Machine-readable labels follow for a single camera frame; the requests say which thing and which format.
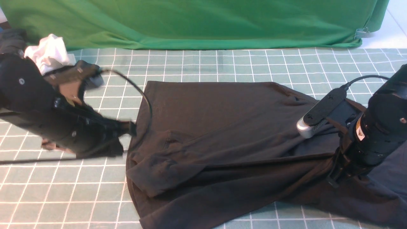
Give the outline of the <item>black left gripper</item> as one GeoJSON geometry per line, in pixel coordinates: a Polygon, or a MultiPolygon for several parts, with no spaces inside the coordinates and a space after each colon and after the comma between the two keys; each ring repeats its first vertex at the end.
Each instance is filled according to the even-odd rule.
{"type": "Polygon", "coordinates": [[[123,155],[119,138],[125,134],[136,136],[136,123],[108,118],[79,119],[71,126],[59,126],[45,134],[42,148],[69,152],[77,159],[116,157],[123,155]]]}

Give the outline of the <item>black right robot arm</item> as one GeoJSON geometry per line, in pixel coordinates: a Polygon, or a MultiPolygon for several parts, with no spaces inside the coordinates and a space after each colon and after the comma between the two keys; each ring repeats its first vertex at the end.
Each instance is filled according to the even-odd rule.
{"type": "Polygon", "coordinates": [[[369,99],[368,107],[340,134],[333,168],[327,181],[366,175],[406,142],[406,65],[369,99]]]}

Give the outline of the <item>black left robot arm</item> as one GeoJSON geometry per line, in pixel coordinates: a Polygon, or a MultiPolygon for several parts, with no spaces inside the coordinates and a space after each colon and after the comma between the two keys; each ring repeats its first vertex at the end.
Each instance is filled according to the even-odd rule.
{"type": "Polygon", "coordinates": [[[86,78],[102,69],[86,61],[42,76],[36,64],[1,54],[1,119],[38,135],[77,159],[123,154],[119,138],[136,135],[136,124],[103,117],[79,96],[86,78]]]}

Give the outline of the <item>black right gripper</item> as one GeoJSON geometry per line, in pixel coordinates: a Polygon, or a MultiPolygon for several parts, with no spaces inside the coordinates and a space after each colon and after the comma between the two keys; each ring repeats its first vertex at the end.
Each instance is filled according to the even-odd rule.
{"type": "Polygon", "coordinates": [[[362,162],[360,156],[364,152],[359,149],[358,142],[341,142],[335,151],[333,168],[328,175],[328,183],[338,188],[341,183],[359,175],[366,175],[372,170],[372,165],[362,162]]]}

